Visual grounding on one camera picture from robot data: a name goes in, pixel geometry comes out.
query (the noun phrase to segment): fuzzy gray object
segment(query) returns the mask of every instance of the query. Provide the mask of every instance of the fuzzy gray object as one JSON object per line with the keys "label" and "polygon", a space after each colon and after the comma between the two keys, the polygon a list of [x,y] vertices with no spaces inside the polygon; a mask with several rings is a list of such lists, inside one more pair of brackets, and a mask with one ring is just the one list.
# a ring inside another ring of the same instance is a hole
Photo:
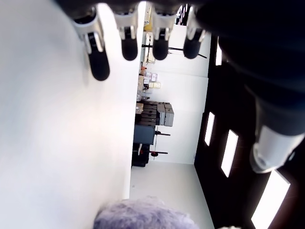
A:
{"label": "fuzzy gray object", "polygon": [[123,200],[103,207],[94,229],[199,229],[188,215],[157,199]]}

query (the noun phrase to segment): white wall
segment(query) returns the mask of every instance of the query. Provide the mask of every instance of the white wall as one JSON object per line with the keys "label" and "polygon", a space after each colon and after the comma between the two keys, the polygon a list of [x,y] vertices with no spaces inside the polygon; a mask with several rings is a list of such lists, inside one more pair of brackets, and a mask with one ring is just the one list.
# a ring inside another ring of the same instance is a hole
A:
{"label": "white wall", "polygon": [[151,100],[170,102],[175,115],[172,127],[157,126],[159,131],[171,136],[157,136],[157,146],[151,146],[151,150],[168,152],[168,154],[159,155],[155,160],[194,164],[208,78],[157,73],[162,86],[160,89],[154,89],[153,94],[150,95]]}
{"label": "white wall", "polygon": [[[182,49],[186,37],[186,26],[174,25],[169,40],[169,47]],[[168,54],[165,60],[156,60],[155,64],[149,63],[144,66],[147,69],[162,71],[166,73],[179,73],[186,75],[194,75],[207,77],[209,68],[209,57],[211,47],[211,34],[207,33],[201,44],[199,53],[206,56],[207,59],[197,56],[195,59],[187,59],[184,57],[183,51],[169,50],[173,54]]]}
{"label": "white wall", "polygon": [[123,59],[101,5],[111,75],[98,82],[52,1],[0,9],[0,228],[91,229],[100,204],[129,196],[140,55]]}
{"label": "white wall", "polygon": [[155,196],[168,207],[190,214],[201,229],[214,229],[194,165],[150,161],[132,167],[130,198]]}
{"label": "white wall", "polygon": [[[169,46],[183,48],[185,36],[186,26],[174,25]],[[161,88],[149,94],[151,100],[170,102],[175,113],[173,127],[158,126],[159,131],[171,136],[158,136],[157,146],[151,146],[151,150],[169,153],[159,155],[156,161],[194,164],[208,86],[210,46],[208,33],[200,48],[200,54],[207,59],[197,56],[189,60],[182,51],[170,50],[175,54],[145,65],[147,71],[158,73],[161,82]]]}

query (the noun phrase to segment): black fingertip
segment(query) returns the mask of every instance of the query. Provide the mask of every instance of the black fingertip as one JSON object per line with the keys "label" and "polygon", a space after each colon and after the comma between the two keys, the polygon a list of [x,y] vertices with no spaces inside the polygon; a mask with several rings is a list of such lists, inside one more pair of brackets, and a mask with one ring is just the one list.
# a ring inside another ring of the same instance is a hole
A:
{"label": "black fingertip", "polygon": [[122,54],[128,61],[133,61],[138,55],[137,39],[122,40]]}
{"label": "black fingertip", "polygon": [[162,39],[154,40],[152,46],[152,52],[153,52],[153,56],[157,60],[159,61],[164,60],[168,54],[168,41]]}
{"label": "black fingertip", "polygon": [[98,81],[106,80],[110,74],[106,51],[89,54],[89,60],[93,77]]}
{"label": "black fingertip", "polygon": [[195,40],[189,40],[187,37],[185,38],[183,53],[186,58],[194,59],[199,53],[201,43]]}

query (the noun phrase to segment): robotic hand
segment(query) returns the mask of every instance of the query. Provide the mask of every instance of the robotic hand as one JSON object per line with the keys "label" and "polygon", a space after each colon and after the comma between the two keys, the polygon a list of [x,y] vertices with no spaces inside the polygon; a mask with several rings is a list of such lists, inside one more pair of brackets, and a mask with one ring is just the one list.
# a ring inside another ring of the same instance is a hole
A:
{"label": "robotic hand", "polygon": [[[57,0],[84,41],[95,79],[110,68],[96,4],[100,0]],[[114,13],[122,53],[132,61],[137,51],[138,0],[104,0]],[[184,0],[152,0],[153,54],[163,60],[175,15]],[[189,0],[184,55],[195,58],[205,30],[219,35],[230,63],[245,74],[256,99],[256,142],[250,163],[257,173],[282,166],[305,136],[305,2]]]}

